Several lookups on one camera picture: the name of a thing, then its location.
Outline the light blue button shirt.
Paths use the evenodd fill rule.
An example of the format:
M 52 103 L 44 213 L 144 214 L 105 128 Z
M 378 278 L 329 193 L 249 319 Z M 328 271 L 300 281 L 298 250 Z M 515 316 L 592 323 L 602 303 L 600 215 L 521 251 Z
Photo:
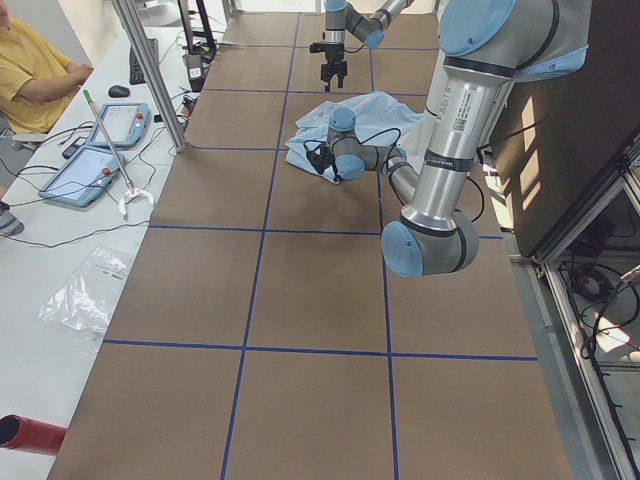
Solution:
M 285 142 L 288 147 L 286 161 L 290 165 L 318 175 L 306 159 L 303 143 L 308 141 L 308 146 L 313 148 L 316 143 L 312 143 L 312 140 L 324 142 L 330 116 L 339 108 L 348 108 L 353 112 L 358 139 L 376 146 L 390 145 L 396 139 L 398 133 L 391 131 L 391 128 L 399 129 L 404 135 L 424 117 L 424 113 L 414 112 L 406 104 L 379 91 L 340 102 L 324 101 L 295 122 L 297 131 Z

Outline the metal reacher grabber tool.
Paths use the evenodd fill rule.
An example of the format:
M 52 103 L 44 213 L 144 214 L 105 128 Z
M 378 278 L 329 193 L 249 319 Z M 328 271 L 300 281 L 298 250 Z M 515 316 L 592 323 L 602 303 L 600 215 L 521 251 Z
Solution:
M 87 104 L 89 105 L 94 117 L 95 117 L 95 121 L 98 125 L 99 130 L 101 131 L 101 133 L 103 134 L 105 141 L 107 143 L 107 146 L 109 147 L 109 150 L 112 152 L 115 160 L 117 161 L 117 164 L 119 166 L 119 170 L 122 174 L 122 176 L 124 177 L 124 181 L 125 181 L 125 185 L 126 185 L 126 191 L 123 195 L 123 197 L 118 201 L 118 209 L 120 214 L 123 216 L 124 220 L 128 219 L 128 213 L 127 213 L 127 204 L 138 198 L 138 197 L 144 197 L 151 206 L 153 206 L 155 204 L 155 200 L 153 195 L 144 189 L 138 188 L 134 185 L 133 180 L 130 178 L 129 174 L 126 171 L 125 165 L 123 163 L 123 161 L 121 160 L 118 151 L 115 148 L 115 145 L 113 143 L 113 141 L 111 140 L 108 131 L 106 129 L 106 126 L 99 114 L 99 111 L 97 110 L 96 104 L 93 101 L 90 92 L 88 89 L 83 89 L 82 90 L 84 98 L 87 102 Z

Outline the upper blue teach pendant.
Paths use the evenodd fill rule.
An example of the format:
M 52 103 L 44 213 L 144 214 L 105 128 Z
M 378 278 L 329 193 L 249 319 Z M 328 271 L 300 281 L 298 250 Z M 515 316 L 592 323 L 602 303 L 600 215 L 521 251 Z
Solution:
M 106 103 L 98 116 L 117 149 L 132 149 L 147 130 L 150 109 L 147 103 Z

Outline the blue teach pendant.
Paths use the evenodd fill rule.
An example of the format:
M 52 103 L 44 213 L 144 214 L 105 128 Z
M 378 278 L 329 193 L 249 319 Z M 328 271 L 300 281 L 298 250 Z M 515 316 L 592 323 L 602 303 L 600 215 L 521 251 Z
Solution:
M 86 207 L 109 186 L 125 162 L 123 154 L 95 146 L 78 149 L 38 191 L 46 200 L 72 207 Z
M 117 149 L 132 149 L 147 130 L 150 109 L 147 103 L 106 103 L 98 116 Z

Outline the black computer mouse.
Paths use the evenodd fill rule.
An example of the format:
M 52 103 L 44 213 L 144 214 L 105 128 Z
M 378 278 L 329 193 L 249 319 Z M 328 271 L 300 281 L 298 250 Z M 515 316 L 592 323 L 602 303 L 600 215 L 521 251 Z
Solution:
M 108 89 L 108 96 L 110 98 L 126 98 L 131 94 L 130 89 L 123 85 L 113 85 Z

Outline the lower blue teach pendant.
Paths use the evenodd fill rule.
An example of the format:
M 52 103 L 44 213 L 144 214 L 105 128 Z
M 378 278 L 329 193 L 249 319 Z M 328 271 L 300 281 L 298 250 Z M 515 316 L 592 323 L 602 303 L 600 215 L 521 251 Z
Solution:
M 123 154 L 95 146 L 78 149 L 38 191 L 46 200 L 72 207 L 86 207 L 109 186 L 125 162 Z

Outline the clear plastic bag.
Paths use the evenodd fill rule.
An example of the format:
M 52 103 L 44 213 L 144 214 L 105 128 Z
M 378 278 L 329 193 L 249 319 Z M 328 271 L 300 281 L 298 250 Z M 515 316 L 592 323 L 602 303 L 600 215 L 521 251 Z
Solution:
M 109 247 L 95 248 L 39 308 L 39 333 L 97 354 L 126 284 L 134 257 Z

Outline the person in yellow shirt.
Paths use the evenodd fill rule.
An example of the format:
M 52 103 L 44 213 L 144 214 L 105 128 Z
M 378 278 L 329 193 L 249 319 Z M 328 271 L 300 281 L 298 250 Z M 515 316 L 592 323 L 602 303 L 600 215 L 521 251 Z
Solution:
M 92 73 L 1 3 L 1 115 L 13 133 L 49 133 Z

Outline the red cylinder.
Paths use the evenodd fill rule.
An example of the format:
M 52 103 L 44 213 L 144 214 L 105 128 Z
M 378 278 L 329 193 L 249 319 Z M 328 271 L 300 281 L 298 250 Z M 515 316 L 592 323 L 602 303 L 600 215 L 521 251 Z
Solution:
M 10 414 L 1 419 L 1 448 L 56 456 L 66 433 L 64 427 Z

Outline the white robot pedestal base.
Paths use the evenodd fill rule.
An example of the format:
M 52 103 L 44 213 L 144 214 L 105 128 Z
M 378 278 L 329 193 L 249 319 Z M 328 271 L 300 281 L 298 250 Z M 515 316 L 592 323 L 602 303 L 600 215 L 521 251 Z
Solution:
M 420 174 L 435 124 L 436 117 L 426 111 L 424 117 L 399 141 L 398 147 L 404 153 L 405 161 L 410 165 L 407 171 L 415 177 Z

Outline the aluminium frame post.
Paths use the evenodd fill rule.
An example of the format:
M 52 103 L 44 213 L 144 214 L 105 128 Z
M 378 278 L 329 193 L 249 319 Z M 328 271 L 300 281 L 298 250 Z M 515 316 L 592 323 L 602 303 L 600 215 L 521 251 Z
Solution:
M 129 38 L 131 47 L 141 64 L 145 80 L 173 146 L 176 152 L 180 153 L 187 146 L 187 140 L 161 75 L 159 63 L 155 60 L 155 56 L 149 46 L 145 29 L 139 19 L 134 2 L 130 0 L 113 0 L 112 3 Z

